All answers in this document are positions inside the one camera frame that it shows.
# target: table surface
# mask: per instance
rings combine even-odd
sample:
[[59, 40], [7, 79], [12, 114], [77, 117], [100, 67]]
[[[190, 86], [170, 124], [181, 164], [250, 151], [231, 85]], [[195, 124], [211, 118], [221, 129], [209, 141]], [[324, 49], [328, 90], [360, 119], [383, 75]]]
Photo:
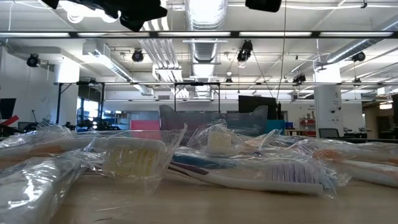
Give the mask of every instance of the table surface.
[[398, 189], [352, 181], [337, 198], [226, 189], [168, 174], [155, 193], [81, 176], [51, 224], [398, 223]]

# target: black metal frame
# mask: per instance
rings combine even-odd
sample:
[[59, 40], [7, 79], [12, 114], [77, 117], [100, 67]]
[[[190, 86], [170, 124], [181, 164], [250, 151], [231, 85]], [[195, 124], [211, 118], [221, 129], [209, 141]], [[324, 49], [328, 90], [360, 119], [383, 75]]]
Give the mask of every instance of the black metal frame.
[[190, 86], [204, 86], [204, 85], [216, 85], [218, 86], [218, 113], [221, 113], [221, 84], [219, 82], [177, 82], [174, 83], [174, 111], [177, 112], [177, 86], [183, 85], [184, 87], [186, 85]]
[[[88, 86], [88, 85], [102, 85], [101, 90], [101, 107], [99, 110], [99, 120], [102, 121], [102, 114], [104, 110], [104, 102], [105, 102], [105, 82], [76, 82], [76, 83], [54, 83], [58, 85], [58, 103], [57, 103], [57, 118], [55, 120], [55, 124], [59, 124], [60, 122], [60, 109], [61, 109], [61, 96], [62, 93], [65, 92], [71, 85], [78, 85], [78, 86]], [[68, 86], [62, 90], [62, 86], [67, 84]]]

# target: white toothbrush handle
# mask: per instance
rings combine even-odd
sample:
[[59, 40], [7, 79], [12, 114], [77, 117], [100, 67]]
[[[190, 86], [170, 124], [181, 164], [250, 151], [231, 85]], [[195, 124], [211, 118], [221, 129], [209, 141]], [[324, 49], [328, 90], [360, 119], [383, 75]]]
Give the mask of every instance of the white toothbrush handle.
[[199, 174], [173, 164], [170, 164], [169, 167], [171, 167], [173, 170], [179, 170], [181, 173], [186, 174], [195, 179], [230, 188], [259, 190], [259, 191], [299, 192], [311, 195], [323, 194], [323, 186], [321, 184], [301, 184], [301, 183], [276, 182], [276, 181], [266, 181], [266, 180], [241, 180], [241, 179], [215, 175], [212, 174], [211, 172], [208, 172], [207, 174]]

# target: ceiling duct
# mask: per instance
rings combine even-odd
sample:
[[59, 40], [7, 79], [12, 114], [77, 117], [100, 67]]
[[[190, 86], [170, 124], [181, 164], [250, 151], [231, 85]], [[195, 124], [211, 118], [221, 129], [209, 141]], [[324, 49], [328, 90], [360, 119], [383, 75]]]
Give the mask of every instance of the ceiling duct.
[[[221, 30], [224, 26], [227, 0], [185, 0], [188, 28], [197, 31]], [[214, 63], [217, 56], [219, 43], [217, 39], [212, 39], [215, 43], [195, 42], [191, 43], [192, 70], [198, 82], [208, 82], [214, 73]], [[204, 87], [199, 87], [197, 93], [206, 96]]]
[[[109, 68], [126, 82], [139, 82], [139, 80], [133, 79], [133, 77], [130, 76], [130, 72], [117, 60], [112, 59], [111, 49], [106, 44], [99, 47], [95, 41], [86, 41], [83, 44], [83, 54], [92, 55], [92, 57], [95, 57], [100, 64]], [[144, 85], [134, 85], [134, 87], [138, 89], [143, 96], [154, 95], [154, 90]]]
[[[381, 25], [374, 28], [376, 31], [398, 31], [398, 15], [390, 18], [386, 22], [383, 22]], [[384, 39], [365, 39], [365, 40], [354, 40], [349, 44], [345, 45], [344, 47], [338, 49], [336, 52], [331, 53], [327, 56], [326, 62], [327, 63], [338, 63], [344, 59], [352, 57], [363, 50], [371, 47]], [[312, 63], [305, 63], [299, 67], [301, 71], [309, 68]]]

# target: white column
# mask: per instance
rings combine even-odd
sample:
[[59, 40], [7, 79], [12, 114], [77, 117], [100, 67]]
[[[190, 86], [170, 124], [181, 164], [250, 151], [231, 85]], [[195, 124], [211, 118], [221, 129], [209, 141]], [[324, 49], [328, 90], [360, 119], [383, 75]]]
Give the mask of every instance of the white column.
[[[55, 65], [54, 72], [57, 82], [75, 83], [79, 81], [80, 67], [75, 62], [67, 60]], [[62, 89], [66, 89], [67, 86], [67, 84], [64, 84]], [[78, 86], [71, 85], [62, 93], [59, 125], [64, 125], [67, 121], [70, 121], [71, 124], [76, 124], [78, 90]], [[54, 110], [54, 114], [56, 115], [57, 108], [54, 108]]]
[[[338, 64], [324, 66], [326, 70], [319, 70], [314, 66], [314, 82], [339, 83], [340, 66]], [[344, 136], [343, 113], [341, 112], [341, 88], [340, 86], [316, 86], [315, 87], [315, 111], [317, 114], [317, 136], [320, 128], [337, 129], [340, 136]]]

